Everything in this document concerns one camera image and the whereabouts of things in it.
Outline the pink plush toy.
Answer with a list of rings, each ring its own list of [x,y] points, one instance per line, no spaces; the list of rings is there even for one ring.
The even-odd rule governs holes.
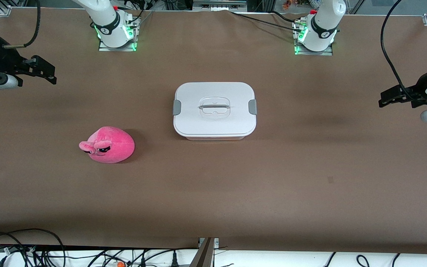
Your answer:
[[[128,159],[135,151],[134,139],[124,130],[104,126],[94,132],[79,148],[90,159],[102,164],[115,164]]]

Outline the white box lid grey clips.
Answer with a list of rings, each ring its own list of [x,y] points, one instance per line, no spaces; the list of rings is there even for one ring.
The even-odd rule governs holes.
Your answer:
[[[243,82],[189,82],[173,100],[179,135],[250,135],[258,113],[254,90]]]

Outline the colourful toy pile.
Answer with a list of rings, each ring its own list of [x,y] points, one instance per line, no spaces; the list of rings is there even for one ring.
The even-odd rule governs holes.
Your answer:
[[[310,0],[285,0],[282,4],[282,9],[286,11],[289,10],[291,7],[307,5],[310,5]]]

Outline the translucent pink plastic box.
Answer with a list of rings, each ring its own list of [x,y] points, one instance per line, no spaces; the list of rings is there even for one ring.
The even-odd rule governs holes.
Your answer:
[[[247,135],[181,135],[190,141],[238,141]]]

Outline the brown table cover sheet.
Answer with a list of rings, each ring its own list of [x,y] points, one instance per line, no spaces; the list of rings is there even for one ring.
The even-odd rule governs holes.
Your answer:
[[[20,50],[56,67],[0,90],[0,231],[65,245],[427,253],[427,123],[396,85],[381,16],[346,16],[332,56],[295,55],[290,32],[227,11],[144,13],[138,50],[101,52],[84,10],[43,9]],[[254,132],[193,142],[173,128],[176,89],[244,82]],[[79,143],[104,126],[134,153],[102,164]]]

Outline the aluminium profile bar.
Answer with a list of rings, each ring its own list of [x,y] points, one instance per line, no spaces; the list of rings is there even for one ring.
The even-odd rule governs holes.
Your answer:
[[[219,248],[219,243],[219,238],[199,238],[199,248],[189,267],[212,267],[214,253]]]

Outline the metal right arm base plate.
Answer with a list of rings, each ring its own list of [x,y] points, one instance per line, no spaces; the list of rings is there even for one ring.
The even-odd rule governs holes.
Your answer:
[[[122,52],[134,52],[137,51],[139,28],[140,28],[140,17],[135,17],[127,26],[120,27],[122,35],[119,35],[119,39],[125,41],[120,47],[109,47],[99,38],[99,51],[122,51]]]

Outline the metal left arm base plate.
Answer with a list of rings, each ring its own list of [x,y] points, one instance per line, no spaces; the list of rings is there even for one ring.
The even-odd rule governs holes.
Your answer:
[[[306,21],[295,20],[292,23],[294,53],[296,55],[315,55],[315,56],[332,56],[332,43],[337,30],[334,32],[323,32],[319,35],[315,30],[310,29]]]

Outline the metal bracket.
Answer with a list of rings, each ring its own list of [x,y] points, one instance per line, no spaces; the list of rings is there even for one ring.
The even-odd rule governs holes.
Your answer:
[[[247,12],[247,0],[192,0],[193,11]]]

